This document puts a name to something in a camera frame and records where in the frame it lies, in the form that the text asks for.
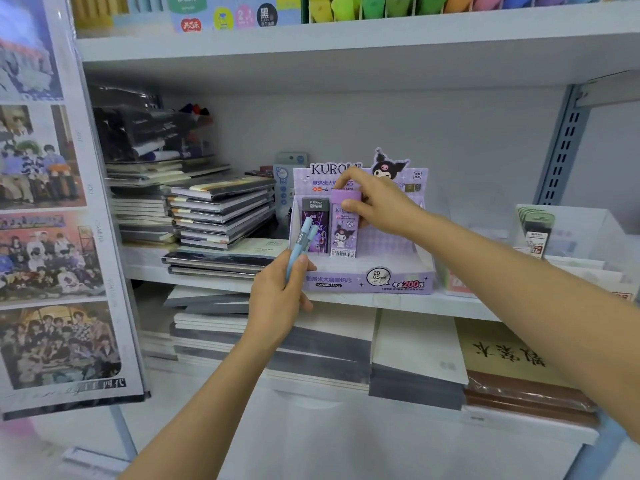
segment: hand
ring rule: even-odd
[[[285,284],[289,256],[290,250],[280,254],[256,275],[251,286],[249,320],[243,338],[257,341],[272,350],[278,348],[293,327],[300,307],[306,312],[314,307],[302,293],[302,283],[307,271],[315,271],[316,265],[309,261],[307,255],[300,255],[293,264],[289,282]]]
[[[360,184],[362,202],[348,199],[342,202],[342,208],[362,217],[361,225],[369,222],[382,232],[406,237],[420,206],[389,177],[374,177],[354,166],[342,172],[334,188],[343,188],[349,180]]]

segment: person's right arm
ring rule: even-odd
[[[388,177],[350,167],[335,187],[348,180],[360,184],[364,199],[343,201],[343,208],[443,261],[527,345],[640,441],[640,310],[555,266],[428,213]]]

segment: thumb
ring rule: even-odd
[[[306,254],[300,254],[295,263],[293,263],[289,282],[285,287],[285,292],[288,293],[292,299],[298,300],[300,298],[302,283],[305,280],[308,264],[309,257]]]
[[[373,208],[367,203],[359,200],[347,199],[342,201],[342,208],[349,212],[355,212],[357,215],[364,217],[371,222],[370,217],[373,213]]]

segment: speech bubble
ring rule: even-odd
[[[367,273],[367,282],[373,286],[388,285],[391,271],[384,267],[375,267]]]

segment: finger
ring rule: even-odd
[[[373,177],[365,172],[362,168],[350,166],[340,174],[340,177],[338,177],[338,180],[335,181],[335,185],[333,186],[333,188],[341,189],[347,184],[349,180],[353,180],[357,184],[360,184],[361,187],[366,187],[366,184],[370,178]]]
[[[370,221],[373,214],[373,207],[359,200],[347,199],[342,201],[342,208],[349,212],[355,212],[357,215],[364,217]]]
[[[304,293],[300,293],[300,308],[307,313],[311,313],[314,310],[314,304]]]
[[[287,293],[292,299],[299,299],[300,293],[302,293],[302,283],[305,280],[305,274],[307,273],[307,266],[309,265],[309,257],[306,254],[300,254],[293,268],[291,268],[291,275],[289,276],[289,282],[284,293]]]
[[[287,265],[289,264],[290,256],[291,250],[284,250],[263,270],[263,273],[267,272],[273,277],[273,279],[277,280],[279,283],[282,282],[283,288],[287,277]]]

